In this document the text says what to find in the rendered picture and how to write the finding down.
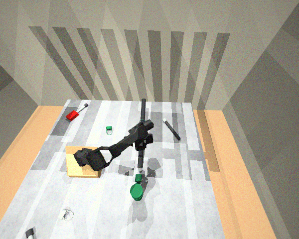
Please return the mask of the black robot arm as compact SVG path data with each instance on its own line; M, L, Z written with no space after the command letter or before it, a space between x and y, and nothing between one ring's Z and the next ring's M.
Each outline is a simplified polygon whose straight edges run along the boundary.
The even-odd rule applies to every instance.
M111 146L101 146L95 150L82 148L82 150L78 150L73 154L74 158L80 167L90 165L94 171L100 171L109 166L114 158L120 156L121 152L134 142L136 151L144 150L147 146L143 139L148 135L147 131L154 127L153 125L150 119L145 122L140 122L132 127L132 129L128 131L130 134L118 143ZM108 163L106 163L100 150L110 151L112 158Z

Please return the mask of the dark green post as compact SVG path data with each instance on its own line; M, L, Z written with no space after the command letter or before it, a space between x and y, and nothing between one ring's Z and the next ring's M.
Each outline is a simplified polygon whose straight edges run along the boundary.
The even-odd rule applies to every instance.
M130 194L133 198L138 199L142 196L143 193L143 188L140 184L134 184L131 188L130 188ZM142 199L142 197L139 200L136 201L140 201Z

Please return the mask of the black horizontal rail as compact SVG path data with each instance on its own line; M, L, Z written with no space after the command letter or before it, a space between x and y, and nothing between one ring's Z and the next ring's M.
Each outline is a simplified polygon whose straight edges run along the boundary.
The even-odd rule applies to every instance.
M146 99L142 99L141 122L145 122L145 112L146 112ZM138 168L143 168L143 150L139 151Z

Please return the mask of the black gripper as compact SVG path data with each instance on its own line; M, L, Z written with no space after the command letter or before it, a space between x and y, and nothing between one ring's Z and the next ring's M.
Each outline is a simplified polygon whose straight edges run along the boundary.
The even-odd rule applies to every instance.
M151 133L148 134L148 135L146 136L146 138L144 138L143 140L146 140L146 145L147 145L147 144L150 144L150 143L153 143L153 136L152 136L152 134L151 134Z

